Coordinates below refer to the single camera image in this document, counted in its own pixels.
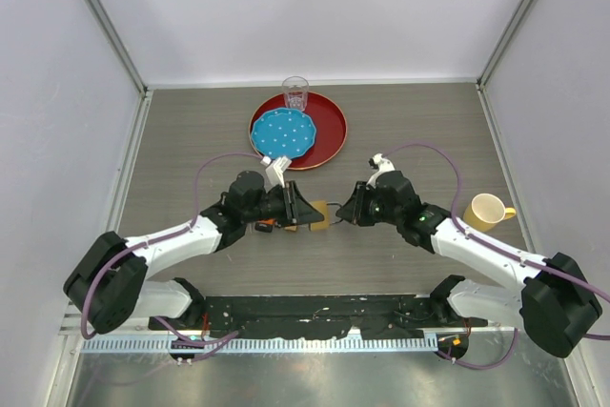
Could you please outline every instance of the small object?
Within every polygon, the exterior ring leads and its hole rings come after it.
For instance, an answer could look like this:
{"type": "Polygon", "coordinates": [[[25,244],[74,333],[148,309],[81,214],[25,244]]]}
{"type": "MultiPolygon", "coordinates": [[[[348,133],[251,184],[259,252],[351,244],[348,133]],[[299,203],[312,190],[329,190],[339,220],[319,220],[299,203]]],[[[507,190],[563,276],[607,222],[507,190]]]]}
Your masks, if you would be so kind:
{"type": "Polygon", "coordinates": [[[290,166],[292,161],[286,156],[280,156],[273,162],[271,162],[271,159],[268,156],[265,156],[265,158],[270,160],[269,164],[267,164],[267,169],[265,169],[269,184],[272,187],[281,185],[281,187],[284,188],[284,172],[286,172],[286,169],[288,169],[288,166],[290,166]]]}
{"type": "Polygon", "coordinates": [[[323,229],[328,229],[331,226],[331,218],[328,214],[328,204],[325,200],[316,200],[314,202],[310,202],[312,207],[318,210],[321,214],[324,215],[324,221],[319,223],[312,223],[309,225],[310,231],[321,231],[323,229]]]}
{"type": "Polygon", "coordinates": [[[457,334],[451,334],[450,336],[441,337],[438,341],[444,342],[445,340],[447,340],[449,338],[458,339],[459,336],[457,334]]]}
{"type": "Polygon", "coordinates": [[[464,212],[464,222],[477,231],[486,233],[500,221],[517,214],[512,207],[505,207],[499,197],[483,193],[476,195],[464,212]]]}
{"type": "Polygon", "coordinates": [[[272,219],[265,219],[263,221],[256,221],[254,229],[261,233],[271,233],[274,230],[274,221],[272,219]]]}
{"type": "Polygon", "coordinates": [[[372,169],[377,171],[373,174],[373,176],[371,176],[371,178],[369,178],[369,181],[367,182],[371,186],[375,186],[376,180],[381,175],[395,170],[392,161],[386,157],[383,157],[381,153],[377,153],[375,156],[369,159],[369,165],[372,167],[372,169]]]}
{"type": "Polygon", "coordinates": [[[290,76],[282,83],[284,103],[288,109],[304,112],[307,107],[309,83],[301,76],[290,76]]]}
{"type": "MultiPolygon", "coordinates": [[[[327,202],[327,203],[326,203],[326,205],[328,205],[328,206],[337,206],[339,209],[341,209],[341,207],[343,207],[343,206],[342,206],[341,204],[339,204],[338,202],[327,202]]],[[[341,218],[336,219],[335,221],[333,221],[333,222],[331,223],[331,226],[334,226],[335,224],[339,224],[339,223],[341,223],[341,222],[343,222],[343,219],[341,219],[341,218]]]]}
{"type": "Polygon", "coordinates": [[[314,145],[315,124],[309,115],[298,110],[269,110],[254,122],[250,137],[254,147],[271,159],[294,159],[314,145]]]}

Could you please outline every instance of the metal frame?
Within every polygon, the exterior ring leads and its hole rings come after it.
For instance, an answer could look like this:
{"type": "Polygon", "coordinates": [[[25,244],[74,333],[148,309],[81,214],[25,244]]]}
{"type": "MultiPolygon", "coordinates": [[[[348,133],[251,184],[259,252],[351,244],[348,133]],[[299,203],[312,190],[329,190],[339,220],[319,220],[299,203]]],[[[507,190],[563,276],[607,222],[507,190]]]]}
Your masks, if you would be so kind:
{"type": "Polygon", "coordinates": [[[104,9],[102,2],[100,0],[85,0],[85,3],[88,5],[91,13],[97,20],[97,23],[106,35],[112,49],[116,53],[119,61],[121,61],[121,64],[123,64],[125,71],[130,76],[130,79],[135,85],[138,93],[140,95],[144,95],[147,91],[146,84],[144,83],[144,80],[142,80],[140,73],[137,71],[135,64],[127,52],[127,48],[114,28],[111,18],[108,16],[106,9],[104,9]]]}
{"type": "MultiPolygon", "coordinates": [[[[453,78],[370,78],[370,79],[337,79],[337,80],[308,80],[310,86],[353,86],[353,85],[419,85],[435,83],[477,83],[474,76],[453,78]]],[[[229,81],[217,83],[189,84],[150,84],[149,90],[208,90],[218,88],[280,88],[281,80],[269,81],[229,81]]]]}
{"type": "Polygon", "coordinates": [[[520,0],[519,1],[517,9],[513,13],[513,17],[508,22],[506,29],[504,29],[504,32],[502,33],[502,36],[500,37],[498,44],[496,45],[496,48],[494,49],[494,52],[492,52],[492,55],[490,56],[489,60],[487,61],[487,64],[485,65],[485,69],[483,70],[483,73],[480,76],[480,79],[478,80],[478,85],[480,87],[485,88],[485,85],[487,85],[487,83],[489,82],[489,79],[491,78],[492,74],[494,73],[496,66],[498,65],[502,56],[508,49],[513,38],[515,37],[515,34],[519,30],[521,23],[523,22],[523,20],[527,16],[527,13],[533,7],[535,2],[536,2],[536,0],[520,0]]]}
{"type": "MultiPolygon", "coordinates": [[[[100,0],[85,0],[88,4],[91,13],[97,20],[100,25],[102,31],[105,33],[108,38],[112,48],[114,49],[117,57],[123,64],[126,72],[130,76],[133,84],[137,88],[138,92],[141,94],[142,99],[140,101],[140,106],[138,107],[135,119],[133,121],[132,126],[132,135],[129,140],[128,148],[126,150],[125,159],[123,162],[123,166],[121,168],[121,174],[116,182],[115,188],[113,190],[113,200],[109,209],[109,220],[107,224],[107,230],[117,229],[120,220],[121,214],[123,212],[123,207],[125,205],[125,201],[127,198],[127,193],[130,186],[130,181],[132,178],[133,167],[135,164],[135,159],[137,157],[137,151],[140,145],[142,133],[144,131],[144,126],[146,124],[146,119],[148,115],[148,111],[151,104],[152,92],[148,91],[148,88],[142,77],[140,76],[135,64],[133,63],[129,53],[123,44],[118,32],[112,24],[110,17],[108,16],[106,10],[104,9],[100,0]]],[[[498,63],[500,62],[502,56],[505,54],[506,50],[510,46],[510,43],[516,36],[519,27],[523,23],[524,19],[527,16],[527,13],[534,6],[536,0],[520,0],[518,4],[518,8],[513,14],[511,20],[506,26],[502,36],[500,37],[493,53],[491,54],[483,73],[481,74],[479,79],[474,78],[455,78],[455,79],[402,79],[402,80],[328,80],[328,81],[317,81],[315,82],[317,85],[336,85],[336,84],[414,84],[414,83],[448,83],[448,82],[477,82],[478,95],[481,101],[481,105],[483,107],[483,111],[487,118],[488,125],[490,127],[490,131],[492,134],[492,138],[494,144],[496,146],[499,162],[502,167],[504,177],[506,179],[508,189],[510,195],[513,199],[515,207],[518,209],[519,215],[519,224],[521,227],[521,231],[523,232],[523,236],[525,238],[525,242],[528,250],[535,250],[537,245],[536,241],[532,239],[530,231],[528,229],[528,218],[526,213],[523,210],[523,207],[519,201],[519,193],[517,192],[515,182],[510,172],[510,165],[506,158],[506,154],[504,152],[502,146],[502,138],[501,133],[498,130],[498,124],[496,122],[493,110],[489,104],[489,98],[487,91],[485,90],[486,85],[490,81],[498,63]]],[[[247,86],[277,86],[278,82],[259,82],[259,83],[248,83],[247,86]]],[[[220,87],[238,87],[238,86],[246,86],[240,85],[238,83],[227,83],[227,84],[214,84],[214,85],[202,85],[201,88],[220,88],[220,87]]],[[[78,361],[78,355],[80,349],[84,343],[82,337],[78,334],[78,327],[71,322],[78,319],[77,314],[74,312],[73,306],[68,307],[67,313],[65,316],[65,323],[70,325],[66,326],[62,330],[63,338],[63,348],[61,351],[61,357],[59,358],[59,363],[57,366],[57,370],[55,372],[55,377],[52,381],[50,387],[50,395],[48,398],[47,406],[48,407],[56,407],[56,406],[65,406],[68,395],[70,393],[71,382],[74,377],[74,373],[76,370],[76,364],[78,361]]],[[[122,334],[131,334],[133,335],[133,331],[137,331],[141,336],[150,336],[150,335],[159,335],[158,332],[152,332],[147,329],[143,329],[142,326],[138,326],[134,324],[133,326],[126,326],[123,330],[122,334]]],[[[580,349],[576,349],[570,358],[566,360],[566,366],[568,368],[570,377],[572,378],[574,388],[577,392],[577,396],[581,402],[585,402],[586,405],[600,405],[600,400],[597,396],[593,383],[591,381],[591,377],[586,368],[585,358],[580,349]]]]}
{"type": "MultiPolygon", "coordinates": [[[[512,41],[515,39],[519,28],[522,26],[529,11],[531,11],[535,3],[536,0],[520,0],[513,17],[506,26],[506,29],[500,37],[496,48],[492,52],[492,55],[490,56],[489,61],[487,62],[487,65],[485,66],[485,69],[478,80],[477,89],[481,106],[483,107],[485,117],[487,118],[487,124],[489,125],[492,139],[496,145],[500,166],[502,167],[509,193],[513,199],[513,205],[518,212],[518,222],[521,227],[527,249],[535,253],[540,253],[540,251],[537,250],[537,247],[540,246],[539,241],[534,239],[534,235],[529,230],[530,225],[528,224],[528,220],[530,220],[530,218],[528,217],[526,209],[524,209],[524,207],[521,205],[519,192],[510,172],[510,161],[508,160],[504,150],[501,132],[499,131],[496,116],[489,101],[489,94],[486,90],[486,87],[494,75],[498,64],[501,62],[502,57],[510,47],[512,41]]],[[[586,355],[580,346],[577,347],[565,360],[565,365],[579,403],[581,405],[591,407],[601,406],[600,394],[595,387],[593,378],[591,377],[587,367],[586,355]]]]}
{"type": "MultiPolygon", "coordinates": [[[[206,348],[181,348],[176,346],[175,337],[170,333],[162,335],[142,334],[139,336],[99,336],[95,340],[87,340],[82,348],[82,354],[154,354],[165,355],[171,352],[175,355],[203,354],[213,350],[217,344],[206,348]]],[[[364,340],[360,332],[350,331],[345,338],[328,340],[285,340],[283,338],[250,339],[239,338],[231,340],[222,349],[223,354],[244,355],[269,353],[404,353],[404,352],[436,352],[438,341],[436,333],[425,333],[419,338],[395,338],[387,340],[364,340]]]]}

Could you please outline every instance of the mug handle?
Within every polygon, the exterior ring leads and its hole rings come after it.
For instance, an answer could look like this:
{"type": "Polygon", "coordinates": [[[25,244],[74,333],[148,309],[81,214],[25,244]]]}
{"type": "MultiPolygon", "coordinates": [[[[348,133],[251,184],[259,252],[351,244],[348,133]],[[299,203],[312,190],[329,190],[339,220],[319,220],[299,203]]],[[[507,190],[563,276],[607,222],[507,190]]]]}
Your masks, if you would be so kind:
{"type": "Polygon", "coordinates": [[[517,216],[517,211],[512,207],[507,207],[506,212],[504,214],[504,219],[502,221],[506,221],[507,219],[511,219],[517,216]]]}

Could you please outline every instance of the white cable tray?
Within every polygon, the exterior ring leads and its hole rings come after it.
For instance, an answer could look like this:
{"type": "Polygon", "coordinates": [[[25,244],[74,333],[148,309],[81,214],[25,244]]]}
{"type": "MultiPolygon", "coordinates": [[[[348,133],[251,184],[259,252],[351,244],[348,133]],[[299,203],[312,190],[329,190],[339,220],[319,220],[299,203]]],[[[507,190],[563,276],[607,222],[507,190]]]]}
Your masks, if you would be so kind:
{"type": "MultiPolygon", "coordinates": [[[[174,336],[96,336],[83,343],[81,353],[101,354],[200,354],[212,350],[172,348],[174,336]]],[[[379,352],[435,352],[438,350],[436,334],[425,334],[424,338],[395,338],[363,340],[358,334],[349,334],[342,339],[330,340],[285,340],[272,338],[255,340],[237,338],[221,350],[224,354],[268,354],[268,353],[379,353],[379,352]]]]}

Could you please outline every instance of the clear glass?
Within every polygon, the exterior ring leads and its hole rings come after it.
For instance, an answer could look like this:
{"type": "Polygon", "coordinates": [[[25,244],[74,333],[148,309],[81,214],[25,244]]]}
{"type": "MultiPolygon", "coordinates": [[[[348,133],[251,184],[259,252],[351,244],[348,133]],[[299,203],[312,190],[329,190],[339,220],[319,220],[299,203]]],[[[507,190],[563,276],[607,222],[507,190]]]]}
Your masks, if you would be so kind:
{"type": "Polygon", "coordinates": [[[282,91],[287,108],[305,111],[309,92],[309,83],[305,78],[301,76],[286,78],[282,83],[282,91]]]}

